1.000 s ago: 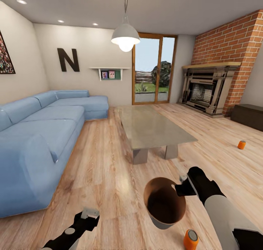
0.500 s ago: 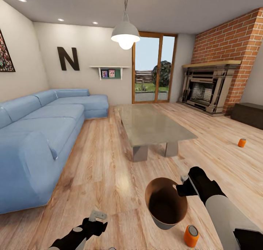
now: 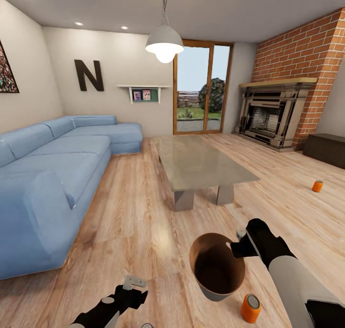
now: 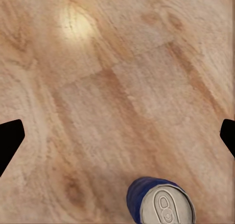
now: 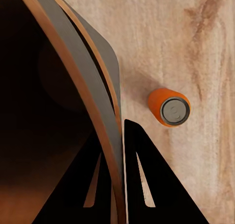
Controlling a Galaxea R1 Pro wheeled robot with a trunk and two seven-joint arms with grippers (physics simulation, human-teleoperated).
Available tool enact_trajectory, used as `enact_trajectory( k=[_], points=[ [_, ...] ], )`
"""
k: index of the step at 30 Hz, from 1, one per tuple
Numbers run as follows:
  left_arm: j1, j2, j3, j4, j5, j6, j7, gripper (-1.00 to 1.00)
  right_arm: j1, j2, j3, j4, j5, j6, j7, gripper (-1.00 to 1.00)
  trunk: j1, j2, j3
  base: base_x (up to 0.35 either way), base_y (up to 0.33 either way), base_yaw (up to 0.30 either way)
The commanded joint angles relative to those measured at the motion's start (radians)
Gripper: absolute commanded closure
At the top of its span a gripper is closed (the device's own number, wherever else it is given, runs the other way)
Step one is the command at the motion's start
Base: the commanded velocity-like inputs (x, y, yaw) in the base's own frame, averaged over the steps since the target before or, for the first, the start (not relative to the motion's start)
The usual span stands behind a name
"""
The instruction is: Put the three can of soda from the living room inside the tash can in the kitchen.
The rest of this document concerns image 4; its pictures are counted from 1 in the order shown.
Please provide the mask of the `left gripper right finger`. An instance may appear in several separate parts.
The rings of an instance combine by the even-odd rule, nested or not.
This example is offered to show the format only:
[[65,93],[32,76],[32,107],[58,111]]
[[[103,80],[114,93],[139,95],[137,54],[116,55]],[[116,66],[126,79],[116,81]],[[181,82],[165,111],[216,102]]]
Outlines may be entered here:
[[235,121],[229,119],[223,121],[220,137],[235,158]]

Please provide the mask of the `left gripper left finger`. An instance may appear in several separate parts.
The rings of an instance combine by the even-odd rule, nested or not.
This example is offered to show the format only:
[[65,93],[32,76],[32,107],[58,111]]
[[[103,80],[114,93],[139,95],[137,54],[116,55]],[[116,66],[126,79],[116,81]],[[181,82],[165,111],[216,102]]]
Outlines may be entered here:
[[25,138],[20,119],[0,124],[0,177]]

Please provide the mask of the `can of soda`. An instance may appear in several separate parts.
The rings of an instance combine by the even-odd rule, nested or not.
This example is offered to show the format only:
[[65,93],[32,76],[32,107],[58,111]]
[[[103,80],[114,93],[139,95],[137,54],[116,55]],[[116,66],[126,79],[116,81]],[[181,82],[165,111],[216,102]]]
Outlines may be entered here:
[[126,193],[126,205],[136,224],[195,224],[195,207],[174,182],[140,177]]

